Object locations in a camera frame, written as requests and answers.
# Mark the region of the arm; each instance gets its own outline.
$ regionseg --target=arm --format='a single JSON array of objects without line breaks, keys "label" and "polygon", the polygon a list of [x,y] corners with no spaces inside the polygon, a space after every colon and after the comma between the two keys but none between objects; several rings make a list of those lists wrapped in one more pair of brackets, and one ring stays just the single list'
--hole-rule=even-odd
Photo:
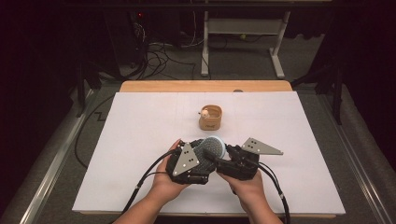
[{"label": "arm", "polygon": [[[175,149],[178,142],[179,140],[171,146],[170,150]],[[163,159],[163,161],[158,165],[156,172],[165,172],[168,160],[169,156]],[[188,185],[180,185],[172,182],[167,174],[156,174],[148,194],[141,201],[134,204],[114,223],[154,223],[156,217],[161,211],[161,208],[166,203],[174,200],[187,186]]]},{"label": "arm", "polygon": [[219,174],[236,193],[242,208],[247,212],[250,224],[281,224],[282,222],[272,211],[264,194],[262,174],[260,171],[251,180],[237,180]]}]

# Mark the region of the dark background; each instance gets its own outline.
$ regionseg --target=dark background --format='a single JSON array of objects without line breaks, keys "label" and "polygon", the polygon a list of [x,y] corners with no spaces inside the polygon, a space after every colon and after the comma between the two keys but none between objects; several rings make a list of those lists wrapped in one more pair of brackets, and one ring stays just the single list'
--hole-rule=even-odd
[{"label": "dark background", "polygon": [[[98,71],[117,76],[121,60],[138,57],[133,49],[139,44],[130,38],[134,36],[128,22],[111,23],[122,21],[125,11],[67,11],[59,2],[49,0],[5,2],[0,3],[1,214],[69,111],[73,103],[69,93],[77,84],[76,67],[82,64],[88,80],[97,80]],[[395,168],[392,140],[396,138],[396,33],[392,22],[396,20],[392,10],[396,7],[393,1],[373,0],[367,4],[368,7],[341,14],[333,10],[292,11],[285,37],[326,34],[311,71],[332,62],[333,55],[341,55],[344,82]],[[145,22],[152,34],[177,46],[180,30],[193,32],[191,17],[186,13],[147,12]],[[218,16],[259,15],[230,13],[221,11]],[[269,11],[265,17],[278,13]],[[202,17],[203,12],[197,12],[198,35],[203,32]],[[90,84],[100,87],[95,81]]]}]

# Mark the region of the gray carpet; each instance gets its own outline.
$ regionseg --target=gray carpet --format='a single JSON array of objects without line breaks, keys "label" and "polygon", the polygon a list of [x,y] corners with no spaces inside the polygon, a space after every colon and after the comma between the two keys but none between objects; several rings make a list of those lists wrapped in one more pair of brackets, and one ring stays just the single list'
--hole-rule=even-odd
[{"label": "gray carpet", "polygon": [[[274,43],[272,41],[274,41],[272,37],[267,37],[254,43],[241,43],[234,40],[228,41],[226,48],[222,49],[225,42],[221,39],[214,39],[210,43],[212,49],[209,54],[211,78],[276,79],[275,71],[267,52],[267,47],[269,48]],[[304,40],[300,37],[285,39],[279,52],[279,57],[286,74],[286,80],[294,80],[308,71],[320,41],[321,38],[310,40]],[[200,48],[175,49],[167,47],[166,53],[173,60],[183,63],[168,61],[160,74],[149,79],[191,79],[191,76],[193,79],[208,79],[208,77],[200,76]],[[157,62],[152,60],[151,64],[156,65],[159,62],[159,60]],[[147,75],[152,71],[154,70],[148,69]],[[128,66],[124,67],[123,72],[129,72]],[[117,92],[119,88],[120,84],[104,83],[103,88],[94,94],[92,105],[86,113],[91,113],[97,105],[102,103],[108,96]],[[334,183],[339,190],[341,200],[346,208],[346,215],[332,219],[294,217],[291,223],[390,223],[379,222],[376,213],[368,203],[369,201],[367,201],[365,192],[362,190],[361,182],[359,182],[353,164],[351,164],[351,160],[347,155],[345,141],[340,138],[337,126],[334,125],[332,117],[329,116],[329,109],[324,106],[327,104],[327,97],[316,95],[313,91],[313,85],[302,85],[296,90],[299,93],[305,114],[317,138]],[[111,101],[112,99],[97,108],[96,112],[102,113],[101,118],[106,117]],[[69,123],[74,120],[75,112],[76,108],[74,107],[70,115],[65,118],[64,123],[59,127],[57,133],[54,134],[48,146],[43,149],[40,158],[35,163],[35,167],[3,215],[1,223],[20,223],[29,202],[32,200],[39,183],[57,152],[57,147],[62,144],[62,139],[70,132]],[[353,105],[353,100],[347,93],[347,88],[344,88],[341,112],[343,134],[347,137],[348,143],[357,152],[361,166],[377,189],[384,207],[390,212],[395,211],[395,173],[375,144],[367,127],[365,127],[364,121]],[[99,119],[99,115],[100,113],[92,114],[85,123],[78,139],[77,152],[85,164],[88,164],[91,159],[105,123]],[[86,169],[78,163],[74,150],[73,144],[70,147],[63,169],[48,199],[36,217],[35,223],[108,223],[117,217],[116,215],[88,216],[71,211],[78,188],[86,172]],[[393,220],[396,220],[393,213],[390,215]],[[248,223],[248,221],[245,218],[234,217],[158,217],[157,223]]]}]

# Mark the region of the white paper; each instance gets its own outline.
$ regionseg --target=white paper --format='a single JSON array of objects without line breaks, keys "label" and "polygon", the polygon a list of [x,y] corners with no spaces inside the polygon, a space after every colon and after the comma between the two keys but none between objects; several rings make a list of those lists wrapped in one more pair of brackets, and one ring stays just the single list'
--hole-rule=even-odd
[{"label": "white paper", "polygon": [[[204,105],[222,108],[221,127],[202,131]],[[120,92],[108,114],[73,210],[119,212],[134,187],[178,139],[190,142],[209,135],[230,145],[249,137],[284,152],[261,155],[276,173],[292,214],[344,214],[329,170],[296,92]],[[284,213],[274,184],[265,174],[265,194],[276,213]],[[134,202],[151,186],[149,177]],[[170,214],[241,214],[240,204],[216,173],[206,185],[192,185],[163,207]]]}]

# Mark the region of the white stand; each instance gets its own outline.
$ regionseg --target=white stand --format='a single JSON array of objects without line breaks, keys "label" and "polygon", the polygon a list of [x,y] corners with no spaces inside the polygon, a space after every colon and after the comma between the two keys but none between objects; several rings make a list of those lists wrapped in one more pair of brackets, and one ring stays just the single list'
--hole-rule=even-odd
[{"label": "white stand", "polygon": [[246,34],[246,35],[277,35],[276,45],[270,48],[270,55],[279,79],[285,78],[282,66],[277,56],[280,44],[288,25],[290,12],[285,12],[283,20],[241,20],[241,19],[209,19],[205,12],[204,48],[202,52],[201,75],[209,74],[209,49],[207,47],[208,34]]}]

